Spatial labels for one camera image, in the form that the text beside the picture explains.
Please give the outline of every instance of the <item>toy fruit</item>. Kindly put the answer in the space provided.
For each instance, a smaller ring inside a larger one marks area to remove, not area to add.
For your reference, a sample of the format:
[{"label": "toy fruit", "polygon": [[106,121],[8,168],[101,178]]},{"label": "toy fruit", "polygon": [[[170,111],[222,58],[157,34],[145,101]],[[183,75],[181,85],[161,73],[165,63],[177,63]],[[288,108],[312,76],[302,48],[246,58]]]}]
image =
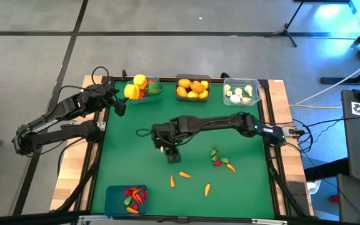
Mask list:
[{"label": "toy fruit", "polygon": [[189,79],[180,79],[177,84],[180,86],[180,87],[184,87],[184,88],[190,88],[191,86],[191,81]]},{"label": "toy fruit", "polygon": [[253,96],[253,87],[251,85],[247,85],[244,88],[245,92],[249,95],[249,97]]},{"label": "toy fruit", "polygon": [[139,99],[140,88],[135,84],[127,84],[124,88],[124,97],[129,99]]},{"label": "toy fruit", "polygon": [[191,84],[191,90],[197,94],[204,92],[204,86],[199,81],[194,81]]},{"label": "toy fruit", "polygon": [[200,99],[206,98],[209,95],[207,90],[204,90],[201,94],[198,95]]},{"label": "toy fruit", "polygon": [[132,79],[132,83],[137,85],[141,90],[144,90],[147,86],[147,77],[143,74],[137,74]]},{"label": "toy fruit", "polygon": [[162,93],[162,84],[158,82],[150,82],[146,89],[149,96],[155,96]]},{"label": "toy fruit", "polygon": [[187,94],[188,98],[198,98],[198,93],[194,92],[194,91],[190,91]]},{"label": "toy fruit", "polygon": [[204,86],[204,89],[209,88],[209,82],[207,82],[207,81],[201,81],[201,84]]},{"label": "toy fruit", "polygon": [[184,87],[181,87],[181,86],[177,87],[177,89],[176,89],[176,94],[177,94],[178,96],[181,96],[181,97],[187,97],[187,91],[186,91],[186,89],[185,89]]}]

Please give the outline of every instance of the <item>fruit bowl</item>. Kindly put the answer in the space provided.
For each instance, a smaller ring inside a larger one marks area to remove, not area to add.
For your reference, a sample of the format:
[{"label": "fruit bowl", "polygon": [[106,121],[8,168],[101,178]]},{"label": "fruit bowl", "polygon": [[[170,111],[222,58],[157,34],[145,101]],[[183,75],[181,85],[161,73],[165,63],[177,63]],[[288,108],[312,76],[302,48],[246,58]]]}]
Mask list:
[{"label": "fruit bowl", "polygon": [[208,75],[178,74],[174,92],[177,100],[204,103],[211,94],[211,77]]}]

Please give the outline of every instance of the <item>blue plastic container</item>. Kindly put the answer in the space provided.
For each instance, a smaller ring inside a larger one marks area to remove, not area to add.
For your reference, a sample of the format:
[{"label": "blue plastic container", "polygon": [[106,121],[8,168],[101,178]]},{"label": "blue plastic container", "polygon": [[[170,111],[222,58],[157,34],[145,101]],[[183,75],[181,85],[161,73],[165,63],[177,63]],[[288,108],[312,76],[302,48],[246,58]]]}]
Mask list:
[{"label": "blue plastic container", "polygon": [[109,217],[119,217],[119,216],[142,216],[145,215],[147,211],[147,201],[144,204],[138,204],[138,214],[130,213],[126,210],[130,205],[125,205],[124,200],[127,198],[124,195],[126,188],[144,188],[148,192],[147,186],[145,185],[118,185],[118,186],[109,186],[106,189],[106,198],[105,198],[105,216]]}]

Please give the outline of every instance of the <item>wooden table frame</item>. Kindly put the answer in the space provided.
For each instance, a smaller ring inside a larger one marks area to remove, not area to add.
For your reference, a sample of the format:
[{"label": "wooden table frame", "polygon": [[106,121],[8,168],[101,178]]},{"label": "wooden table frame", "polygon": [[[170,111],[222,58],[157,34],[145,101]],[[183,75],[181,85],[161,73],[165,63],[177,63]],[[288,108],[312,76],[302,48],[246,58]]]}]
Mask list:
[{"label": "wooden table frame", "polygon": [[[102,76],[94,76],[96,82],[101,82]],[[288,99],[286,95],[286,89],[284,83],[281,80],[267,80],[264,82],[264,85],[267,85],[266,88],[261,88],[261,97],[262,97],[262,111],[265,121],[276,122],[276,123],[285,123],[292,121],[291,112],[288,104]],[[92,84],[91,76],[86,76],[84,78],[83,87]],[[79,122],[87,121],[90,119],[95,119],[97,121],[106,120],[106,111],[102,110],[99,113],[92,113],[87,115],[85,118],[78,117],[76,120]],[[75,141],[76,138],[70,139],[67,144]],[[292,137],[287,137],[286,141],[288,143],[298,145],[296,139]],[[95,153],[100,147],[98,144],[88,144],[85,140],[79,141],[77,144],[68,148],[63,156],[61,170],[57,179],[55,192],[52,197],[52,202],[50,209],[58,208],[69,195],[73,192],[74,188],[78,185],[82,174],[86,172],[88,167],[94,161]],[[296,181],[305,184],[307,203],[309,205],[309,213],[313,215],[313,208],[311,204],[311,198],[309,196],[308,190],[306,188],[306,180],[304,175],[304,168],[301,161],[300,152],[293,148],[292,146],[283,146],[281,149],[281,161],[279,164],[276,159],[273,159],[275,168],[279,171],[279,174],[284,173],[285,180]],[[270,147],[271,156],[275,156],[275,148]],[[71,210],[85,210],[89,209],[90,202],[89,192],[91,186],[95,185],[96,177],[94,176],[85,186],[80,201],[76,201],[75,204],[71,207]],[[278,214],[279,215],[290,215],[289,206],[285,203],[284,197],[280,187],[276,185],[276,197],[278,202]]]}]

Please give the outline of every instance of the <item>green table surface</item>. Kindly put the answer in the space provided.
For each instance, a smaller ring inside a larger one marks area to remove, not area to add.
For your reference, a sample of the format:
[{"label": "green table surface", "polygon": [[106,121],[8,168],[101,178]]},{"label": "green table surface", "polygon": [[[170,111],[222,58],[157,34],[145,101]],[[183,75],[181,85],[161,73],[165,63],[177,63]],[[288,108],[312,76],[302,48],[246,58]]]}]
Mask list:
[{"label": "green table surface", "polygon": [[[166,123],[181,115],[203,118],[245,111],[258,118],[257,105],[225,105],[222,84],[211,85],[210,98],[205,103],[178,101],[175,84],[162,84],[161,100],[128,102],[123,117],[110,110],[91,212],[104,213],[108,186],[145,184],[149,190],[147,215],[273,218],[262,137],[246,138],[233,129],[200,132],[179,147],[182,161],[168,164],[166,155],[154,148],[150,136],[139,137],[135,133],[137,129],[150,129],[153,124]],[[123,81],[115,82],[115,87],[121,90],[120,98],[125,85]],[[221,157],[230,160],[236,174],[226,166],[213,166],[210,153],[214,146],[218,146]],[[181,177],[179,171],[191,178]],[[175,188],[170,187],[171,175]],[[208,183],[211,189],[206,197]]]}]

